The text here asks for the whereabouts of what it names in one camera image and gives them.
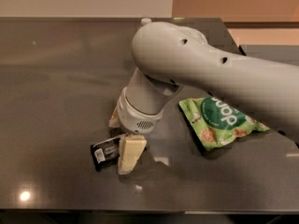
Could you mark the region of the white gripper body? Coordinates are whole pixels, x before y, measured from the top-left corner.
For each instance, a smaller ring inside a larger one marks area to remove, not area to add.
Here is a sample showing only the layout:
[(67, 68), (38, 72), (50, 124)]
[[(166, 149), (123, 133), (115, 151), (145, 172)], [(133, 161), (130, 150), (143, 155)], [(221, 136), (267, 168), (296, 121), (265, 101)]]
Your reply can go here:
[(124, 88), (118, 99), (116, 111), (120, 125), (129, 133), (151, 133), (163, 117), (163, 111), (149, 115), (138, 111), (126, 98), (127, 88)]

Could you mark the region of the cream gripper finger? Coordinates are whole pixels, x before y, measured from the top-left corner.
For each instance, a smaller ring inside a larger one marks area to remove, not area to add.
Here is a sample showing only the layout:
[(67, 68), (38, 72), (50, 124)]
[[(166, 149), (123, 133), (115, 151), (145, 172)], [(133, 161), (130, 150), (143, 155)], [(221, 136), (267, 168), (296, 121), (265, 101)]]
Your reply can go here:
[(121, 126), (121, 124), (120, 124), (117, 108), (114, 108), (111, 118), (108, 122), (108, 127), (109, 128), (120, 128), (120, 126)]
[(127, 134), (121, 137), (118, 159), (118, 173), (120, 175), (130, 174), (134, 170), (146, 144), (146, 138), (140, 134)]

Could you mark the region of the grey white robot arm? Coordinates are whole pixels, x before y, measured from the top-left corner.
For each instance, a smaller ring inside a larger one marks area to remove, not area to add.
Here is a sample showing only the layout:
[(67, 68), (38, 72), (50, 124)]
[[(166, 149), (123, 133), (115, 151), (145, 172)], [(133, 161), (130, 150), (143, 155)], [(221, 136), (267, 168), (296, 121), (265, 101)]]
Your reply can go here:
[(139, 28), (132, 55), (136, 70), (116, 106), (126, 131), (152, 132), (164, 105), (193, 86), (299, 142), (299, 66), (216, 49), (201, 32), (161, 21)]

